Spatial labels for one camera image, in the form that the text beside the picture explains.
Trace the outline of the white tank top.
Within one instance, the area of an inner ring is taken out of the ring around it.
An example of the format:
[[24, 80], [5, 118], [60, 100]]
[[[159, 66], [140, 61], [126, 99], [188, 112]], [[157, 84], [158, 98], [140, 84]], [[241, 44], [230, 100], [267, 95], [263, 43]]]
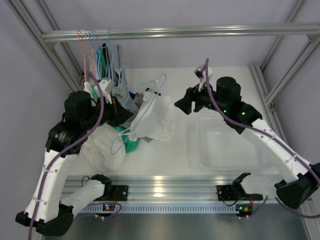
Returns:
[[154, 107], [155, 117], [153, 120], [151, 137], [153, 140], [170, 142], [175, 133], [175, 111], [169, 95], [161, 95], [156, 99]]

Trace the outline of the light blue wire hanger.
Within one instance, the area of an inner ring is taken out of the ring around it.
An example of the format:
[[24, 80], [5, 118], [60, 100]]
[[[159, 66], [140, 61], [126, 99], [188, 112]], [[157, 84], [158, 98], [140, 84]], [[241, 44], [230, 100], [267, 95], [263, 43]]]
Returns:
[[[140, 83], [136, 87], [130, 88], [128, 87], [128, 84], [124, 80], [119, 79], [119, 82], [118, 82], [119, 85], [124, 84], [127, 92], [127, 99], [124, 101], [123, 107], [125, 106], [128, 99], [130, 98], [130, 91], [136, 90], [137, 88], [142, 87], [144, 85], [148, 85], [148, 84], [155, 84], [156, 91], [155, 92], [145, 91], [143, 93], [143, 103], [139, 108], [139, 111], [137, 112], [134, 120], [131, 122], [130, 127], [124, 129], [123, 131], [119, 131], [117, 136], [114, 138], [110, 147], [110, 153], [112, 155], [117, 154], [127, 141], [136, 142], [140, 138], [137, 136], [138, 126], [141, 124], [141, 121], [143, 119], [146, 119], [149, 115], [151, 115], [151, 108], [155, 106], [155, 100], [161, 93], [161, 90], [164, 84], [166, 83], [166, 80], [167, 80], [167, 75], [165, 73], [162, 73], [160, 76], [157, 77], [156, 80]], [[122, 144], [119, 146], [119, 148], [115, 150], [114, 144], [116, 140], [122, 139], [123, 136], [126, 136], [126, 138], [122, 141]]]

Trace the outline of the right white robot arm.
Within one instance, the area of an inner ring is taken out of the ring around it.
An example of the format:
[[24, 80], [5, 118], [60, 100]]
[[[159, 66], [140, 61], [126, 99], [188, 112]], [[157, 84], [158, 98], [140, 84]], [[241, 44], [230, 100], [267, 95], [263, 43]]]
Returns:
[[251, 142], [279, 172], [278, 177], [245, 172], [231, 185], [238, 199], [248, 195], [274, 197], [289, 209], [298, 209], [320, 186], [320, 165], [295, 153], [268, 125], [262, 115], [242, 101], [241, 86], [232, 77], [221, 77], [216, 88], [202, 81], [186, 90], [174, 104], [186, 115], [206, 108], [220, 113], [225, 123]]

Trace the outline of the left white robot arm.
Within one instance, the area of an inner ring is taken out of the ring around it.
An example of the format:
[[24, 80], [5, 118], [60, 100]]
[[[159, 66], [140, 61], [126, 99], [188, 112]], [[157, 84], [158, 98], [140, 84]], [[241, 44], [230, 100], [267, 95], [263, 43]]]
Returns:
[[81, 147], [98, 127], [115, 123], [118, 116], [131, 114], [120, 104], [108, 103], [101, 95], [97, 100], [83, 90], [72, 92], [64, 102], [62, 119], [48, 132], [44, 163], [32, 199], [15, 221], [29, 228], [28, 239], [36, 231], [46, 237], [61, 237], [71, 227], [75, 217], [95, 201], [114, 208], [118, 201], [126, 201], [120, 192], [126, 185], [113, 185], [112, 180], [95, 174], [69, 197], [62, 198], [68, 172]]

